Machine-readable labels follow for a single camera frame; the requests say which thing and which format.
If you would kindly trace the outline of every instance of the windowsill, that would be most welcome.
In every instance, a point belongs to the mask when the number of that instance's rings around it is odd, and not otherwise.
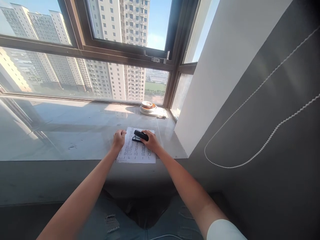
[[[17,107],[8,108],[4,101]],[[187,158],[170,114],[157,119],[137,106],[23,97],[2,96],[0,103],[2,161],[102,159],[114,132],[127,127],[154,130],[173,158]]]

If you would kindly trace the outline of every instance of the white wall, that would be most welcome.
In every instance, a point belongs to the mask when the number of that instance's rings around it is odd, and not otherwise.
[[[175,127],[188,156],[291,2],[220,1]]]

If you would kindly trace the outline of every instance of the white beaded chain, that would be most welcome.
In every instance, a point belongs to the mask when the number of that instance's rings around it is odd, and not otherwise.
[[[260,84],[260,86],[250,95],[250,97],[248,97],[247,100],[244,101],[243,104],[241,104],[241,106],[225,121],[225,123],[219,128],[219,130],[212,136],[212,138],[208,141],[208,143],[206,144],[205,148],[204,148],[204,155],[206,156],[207,160],[209,162],[211,162],[209,160],[209,158],[207,157],[206,154],[206,148],[209,144],[209,142],[214,138],[214,136],[221,130],[221,128],[223,128],[223,126],[230,120],[230,118],[237,112],[239,111],[239,109],[262,87],[263,84],[265,84],[265,82],[275,73],[275,71],[284,63],[286,62],[297,50],[299,47],[301,47],[316,31],[318,31],[320,28],[320,26],[318,26],[305,40],[303,40],[303,42],[301,42],[273,71],[272,73]],[[293,118],[294,116],[298,115],[300,112],[302,112],[306,107],[308,107],[311,103],[313,103],[315,100],[317,100],[320,97],[320,94],[318,96],[316,96],[315,98],[313,98],[311,101],[309,101],[306,105],[304,105],[302,108],[300,108],[296,113],[292,114],[290,117],[288,117],[287,119],[283,120],[282,122],[280,122],[276,128],[273,130],[273,132],[271,133],[271,135],[269,136],[268,140],[264,143],[264,145],[260,148],[260,150],[253,155],[253,157],[251,157],[248,161],[246,161],[245,163],[242,163],[240,165],[237,166],[233,166],[233,167],[225,167],[225,166],[221,166],[218,165],[214,162],[211,162],[212,164],[218,166],[218,167],[222,167],[222,168],[237,168],[237,167],[241,167],[249,162],[251,162],[259,153],[262,152],[262,150],[265,148],[265,146],[270,142],[272,136],[275,134],[275,132],[278,130],[278,128],[284,124],[286,121],[290,120],[291,118]]]

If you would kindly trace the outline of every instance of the brown window frame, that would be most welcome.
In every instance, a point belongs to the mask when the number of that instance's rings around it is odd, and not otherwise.
[[[110,41],[103,41],[101,43],[101,41],[99,40],[92,39],[91,33],[89,35],[86,34],[88,33],[88,31],[91,31],[88,19],[85,23],[83,23],[84,17],[87,16],[87,13],[84,15],[79,14],[78,12],[79,9],[82,9],[81,13],[83,13],[83,10],[86,11],[86,8],[79,8],[79,4],[82,4],[81,6],[83,6],[85,0],[57,1],[65,20],[72,45],[42,42],[38,40],[11,37],[0,34],[0,46],[26,51],[35,51],[168,71],[169,77],[167,81],[167,89],[164,96],[163,107],[168,109],[171,108],[174,94],[177,88],[178,77],[180,76],[179,74],[188,72],[188,69],[189,71],[194,72],[196,66],[196,63],[181,65],[181,62],[187,45],[188,36],[190,35],[190,31],[192,28],[193,19],[196,14],[196,9],[200,0],[173,1],[173,8],[170,12],[165,51]],[[151,61],[151,57],[156,56],[156,54],[158,53],[160,53],[161,56],[164,57],[161,62]],[[140,105],[140,103],[133,103],[128,101],[96,100],[37,94],[10,93],[6,92],[3,88],[1,88],[1,86],[0,94],[37,98],[66,99],[86,102]]]

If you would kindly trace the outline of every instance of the paper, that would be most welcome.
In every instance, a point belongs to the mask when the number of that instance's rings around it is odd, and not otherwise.
[[[139,128],[127,128],[124,145],[117,157],[117,163],[156,163],[156,154],[149,150],[143,143],[132,141],[134,130]]]

